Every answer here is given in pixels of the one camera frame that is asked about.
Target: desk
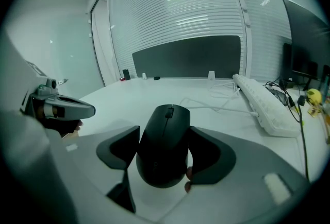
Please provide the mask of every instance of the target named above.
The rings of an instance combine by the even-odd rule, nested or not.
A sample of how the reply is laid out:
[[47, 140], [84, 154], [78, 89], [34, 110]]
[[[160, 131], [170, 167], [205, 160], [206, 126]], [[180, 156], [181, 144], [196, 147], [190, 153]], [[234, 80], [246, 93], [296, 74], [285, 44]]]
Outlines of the desk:
[[[206, 79], [160, 79], [156, 81], [132, 79], [116, 82], [82, 98], [83, 101], [95, 106], [96, 114], [83, 120], [84, 126], [79, 134], [84, 136], [139, 125], [142, 136], [149, 118], [159, 105], [178, 105], [185, 97], [202, 101], [211, 106], [221, 106], [225, 103], [227, 99], [211, 97], [206, 88]], [[182, 106], [199, 106], [199, 104], [184, 101]], [[240, 96], [228, 102], [226, 107], [251, 111], [248, 100], [241, 92]], [[306, 113], [307, 109], [307, 106], [303, 108], [303, 118], [306, 119], [304, 128], [308, 165], [310, 178], [315, 180], [324, 166], [328, 148], [324, 135], [321, 134], [322, 129], [318, 129], [319, 121], [312, 117], [309, 118], [309, 114]], [[216, 113], [211, 109], [191, 109], [190, 112], [192, 126], [220, 131], [265, 145], [299, 172], [304, 173], [301, 137], [295, 139], [269, 136], [259, 125], [257, 119], [247, 113], [224, 110]], [[192, 165], [191, 155], [188, 157], [188, 165]], [[139, 176], [135, 160], [128, 168], [128, 177], [137, 206], [137, 215], [153, 221], [159, 220], [185, 195], [184, 184], [187, 179], [183, 179], [180, 184], [168, 189], [150, 187]]]

